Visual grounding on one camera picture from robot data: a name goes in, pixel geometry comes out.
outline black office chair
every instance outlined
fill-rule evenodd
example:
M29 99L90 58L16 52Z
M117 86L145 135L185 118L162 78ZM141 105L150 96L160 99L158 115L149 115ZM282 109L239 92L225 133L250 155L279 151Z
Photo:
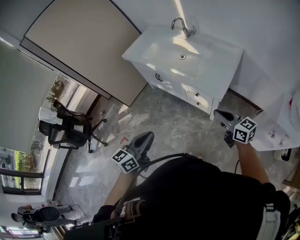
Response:
M39 131L48 136L49 144L53 145L56 149L78 149L88 142L89 153L93 151L90 149L91 138L96 139L102 143L105 147L108 143L101 141L97 138L93 132L100 125L101 122L107 122L106 119L101 119L94 126L91 124L91 117L86 116L84 113L77 113L68 110L62 103L56 100L53 106L57 109L57 117L62 119L62 124L52 124L43 120L39 121ZM77 131L74 129L75 125L83 126L83 131ZM61 140L56 140L57 134L60 131L65 131Z

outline black shirt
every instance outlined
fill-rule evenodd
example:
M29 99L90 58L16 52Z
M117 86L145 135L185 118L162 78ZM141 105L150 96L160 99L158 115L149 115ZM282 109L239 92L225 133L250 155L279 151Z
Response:
M274 203L281 227L290 209L287 195L271 183L229 172L194 156L168 161L126 198L124 239L256 239L263 207ZM107 220L103 206L93 222Z

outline drawer handle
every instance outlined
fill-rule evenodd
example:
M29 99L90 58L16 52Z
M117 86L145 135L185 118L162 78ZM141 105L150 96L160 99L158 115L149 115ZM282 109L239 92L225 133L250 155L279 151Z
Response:
M157 79L158 81L160 81L160 82L163 81L163 80L160 78L160 75L159 75L159 74L155 73L155 77L156 77L156 79Z

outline fiducial marker cube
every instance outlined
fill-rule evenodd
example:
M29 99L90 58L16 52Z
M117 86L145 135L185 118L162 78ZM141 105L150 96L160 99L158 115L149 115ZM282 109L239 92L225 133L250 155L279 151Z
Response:
M246 117L239 124L235 125L233 139L243 144L250 142L256 131L256 122Z
M139 167L135 157L121 148L114 153L114 155L111 157L111 160L125 174Z

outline marble floor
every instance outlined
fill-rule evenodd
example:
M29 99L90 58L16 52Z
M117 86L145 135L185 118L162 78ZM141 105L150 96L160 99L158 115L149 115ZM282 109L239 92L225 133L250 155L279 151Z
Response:
M256 109L227 93L220 104L220 109L228 110L242 117L255 117ZM108 146L97 146L89 154L86 147L72 151L62 175L57 200L63 204L79 204L92 220L94 214L103 205L120 171L110 160L112 154L122 145L145 131L152 131L155 139L148 156L156 159L173 153L190 153L204 157L205 161L217 165L222 171L234 172L238 160L235 147L230 149L224 142L224 129L209 115L181 99L147 85L130 108L112 98L101 98L93 113L93 120L102 117L107 122L100 125L97 136L108 142ZM271 182L277 189L297 164L296 159L288 163L273 159L273 152L258 152ZM163 163L149 168L144 176L149 176ZM67 218L87 218L76 206L76 212L66 214Z

